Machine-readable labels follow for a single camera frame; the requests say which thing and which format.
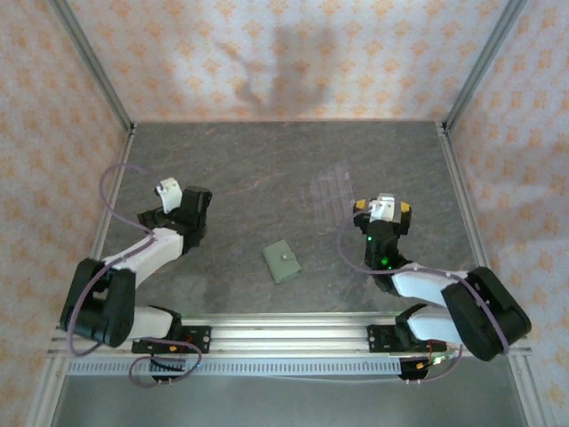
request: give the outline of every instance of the orange patterned wallpaper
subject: orange patterned wallpaper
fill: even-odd
[[[569,3],[530,0],[453,145],[493,268],[527,309],[558,425],[569,425]]]
[[[28,413],[124,134],[45,0],[0,5],[0,424]]]
[[[506,0],[71,0],[133,121],[450,111]]]

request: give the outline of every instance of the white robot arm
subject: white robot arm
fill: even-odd
[[[381,193],[357,201],[354,213],[354,224],[366,235],[365,265],[371,271],[365,271],[373,274],[376,285],[430,304],[417,304],[397,316],[397,339],[403,347],[452,342],[488,361],[530,332],[530,319],[490,269],[434,270],[399,253],[399,237],[411,224],[407,203]]]
[[[63,330],[68,331],[76,306],[79,312],[73,333],[111,347],[129,338],[172,338],[181,328],[178,313],[135,307],[135,290],[160,267],[199,246],[212,193],[199,187],[181,191],[173,178],[160,184],[155,192],[162,207],[138,215],[151,234],[119,254],[79,262],[60,317]]]

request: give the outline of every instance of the green wallet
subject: green wallet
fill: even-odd
[[[301,265],[296,260],[294,252],[286,243],[280,240],[263,249],[263,256],[267,262],[270,274],[277,283],[284,282],[296,276],[301,271]]]

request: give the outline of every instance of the metal profile bar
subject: metal profile bar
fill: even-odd
[[[469,193],[464,185],[461,168],[453,152],[453,145],[448,133],[445,131],[444,125],[440,123],[437,124],[437,129],[449,173],[453,181],[454,191],[461,209],[462,219],[464,220],[467,235],[469,236],[472,253],[478,265],[487,266],[488,257],[484,245],[482,244],[482,238],[478,232]],[[543,398],[544,393],[542,387],[535,381],[537,367],[533,363],[530,343],[527,338],[523,338],[517,342],[517,344],[521,342],[525,343],[528,352],[524,354],[511,351],[510,347],[508,359],[527,425],[529,427],[553,427],[555,424],[551,413],[551,406],[549,402]]]
[[[418,353],[370,353],[366,327],[393,325],[391,313],[322,313],[282,315],[203,315],[184,318],[182,325],[212,327],[207,359],[290,359],[290,358],[404,358],[427,356]],[[75,338],[75,347],[86,350],[92,342]],[[101,363],[108,358],[131,358],[132,341],[120,347],[100,347],[90,358]],[[527,340],[512,346],[512,353],[530,354]],[[66,333],[56,331],[49,349],[52,356],[68,356]],[[465,356],[472,355],[465,351]]]
[[[475,90],[478,88],[478,85],[480,85],[486,71],[496,56],[496,53],[500,50],[506,36],[516,22],[519,13],[521,13],[526,3],[527,0],[508,1],[504,12],[498,19],[498,22],[496,22],[496,26],[494,27],[490,38],[488,38],[482,52],[478,56],[474,68],[470,71],[470,74],[462,87],[448,118],[446,119],[445,130],[449,134],[453,131],[453,128],[461,118],[464,109],[472,99]]]
[[[46,359],[44,370],[36,387],[36,394],[26,418],[26,427],[52,425],[53,416],[60,398],[69,361],[63,358]]]
[[[107,99],[108,105],[115,113],[116,119],[125,131],[129,131],[132,127],[131,119],[128,117],[123,103],[115,92],[115,88],[110,83],[107,73],[100,65],[95,52],[93,51],[87,36],[83,32],[79,21],[77,20],[71,6],[67,0],[49,0],[55,14],[61,21],[63,27],[67,30],[69,37],[73,41],[79,55],[91,72],[95,82],[101,89],[103,96]]]
[[[123,151],[118,163],[126,163],[129,154],[131,153],[132,141],[134,140],[134,134],[136,134],[136,126],[132,126],[132,130],[126,136],[126,142],[124,143]],[[107,201],[111,207],[115,206],[116,198],[118,197],[118,190],[121,186],[121,181],[123,180],[124,168],[116,169],[113,174],[113,180],[110,184],[109,191],[107,194]],[[107,236],[108,226],[111,220],[110,212],[105,209],[99,220],[99,225],[97,227],[97,232],[95,234],[95,241],[93,242],[90,256],[95,259],[99,259],[105,245],[105,238]]]

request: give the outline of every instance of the gray marble surface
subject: gray marble surface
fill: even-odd
[[[213,193],[202,245],[147,279],[138,304],[188,315],[404,310],[413,301],[383,294],[336,253],[337,207],[350,191],[356,199],[392,192],[413,206],[409,235],[400,241],[407,258],[442,269],[473,266],[433,123],[147,124],[138,128],[129,161]],[[135,218],[158,207],[152,189],[148,178],[126,172],[117,211]],[[104,254],[141,237],[113,220]],[[276,285],[261,250],[280,239],[302,271]],[[361,260],[360,231],[350,227],[344,241]]]

